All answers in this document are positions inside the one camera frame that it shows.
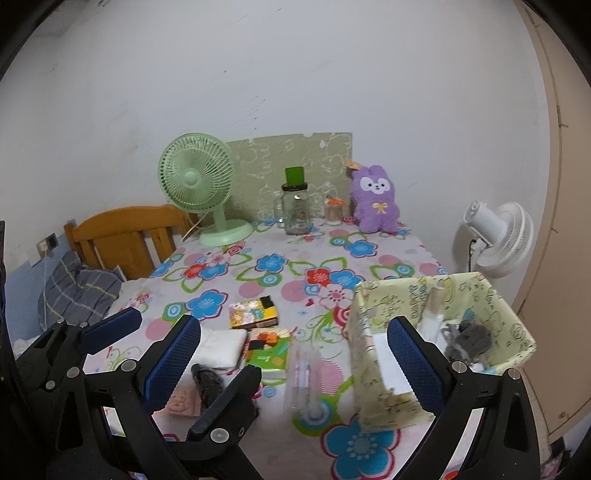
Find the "green lid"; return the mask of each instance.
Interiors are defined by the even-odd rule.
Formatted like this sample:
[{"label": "green lid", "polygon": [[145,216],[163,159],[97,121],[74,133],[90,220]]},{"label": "green lid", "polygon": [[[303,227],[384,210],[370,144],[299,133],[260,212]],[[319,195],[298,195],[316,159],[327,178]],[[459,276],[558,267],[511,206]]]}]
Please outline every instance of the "green lid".
[{"label": "green lid", "polygon": [[288,187],[296,187],[306,183],[304,167],[288,167],[285,169],[285,179]]}]

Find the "colorful book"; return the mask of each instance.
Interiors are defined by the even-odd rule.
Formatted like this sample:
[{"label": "colorful book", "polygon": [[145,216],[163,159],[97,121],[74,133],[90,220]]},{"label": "colorful book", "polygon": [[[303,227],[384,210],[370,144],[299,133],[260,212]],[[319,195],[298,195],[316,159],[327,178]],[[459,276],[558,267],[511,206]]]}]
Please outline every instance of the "colorful book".
[{"label": "colorful book", "polygon": [[290,333],[284,328],[252,329],[248,335],[246,364],[260,367],[266,380],[284,379],[289,344]]},{"label": "colorful book", "polygon": [[230,326],[250,330],[277,325],[277,307],[271,297],[245,300],[230,304]]}]

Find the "white towel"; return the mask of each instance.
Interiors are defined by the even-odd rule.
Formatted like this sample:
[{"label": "white towel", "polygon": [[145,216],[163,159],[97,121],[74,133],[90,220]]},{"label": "white towel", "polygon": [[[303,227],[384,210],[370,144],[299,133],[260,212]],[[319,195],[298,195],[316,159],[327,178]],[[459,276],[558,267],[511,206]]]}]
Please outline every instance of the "white towel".
[{"label": "white towel", "polygon": [[207,365],[215,369],[232,369],[240,360],[246,341],[246,330],[211,330],[201,327],[201,341],[185,373],[190,374],[194,364]]},{"label": "white towel", "polygon": [[391,388],[396,395],[412,392],[413,389],[404,376],[402,368],[400,368],[392,350],[388,346],[388,336],[386,333],[376,333],[374,335],[374,347],[378,354],[379,369],[382,372],[384,386]]}]

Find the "stuffed bunny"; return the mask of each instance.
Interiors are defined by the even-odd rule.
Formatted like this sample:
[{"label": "stuffed bunny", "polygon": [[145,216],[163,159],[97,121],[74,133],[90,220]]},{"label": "stuffed bunny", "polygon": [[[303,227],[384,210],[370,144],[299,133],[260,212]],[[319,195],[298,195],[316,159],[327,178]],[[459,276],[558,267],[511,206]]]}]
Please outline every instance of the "stuffed bunny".
[{"label": "stuffed bunny", "polygon": [[351,196],[355,200],[353,215],[359,221],[360,232],[396,233],[400,209],[394,203],[394,185],[382,167],[359,166],[354,170]]}]

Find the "gray cloth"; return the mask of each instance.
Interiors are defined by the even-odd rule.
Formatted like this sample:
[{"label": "gray cloth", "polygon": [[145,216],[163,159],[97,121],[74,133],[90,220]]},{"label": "gray cloth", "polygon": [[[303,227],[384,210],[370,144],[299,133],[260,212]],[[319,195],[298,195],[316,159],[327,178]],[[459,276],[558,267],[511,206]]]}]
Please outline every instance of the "gray cloth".
[{"label": "gray cloth", "polygon": [[101,321],[121,288],[119,277],[108,270],[83,265],[78,253],[70,251],[47,279],[39,296],[41,329],[63,318],[70,325]]}]

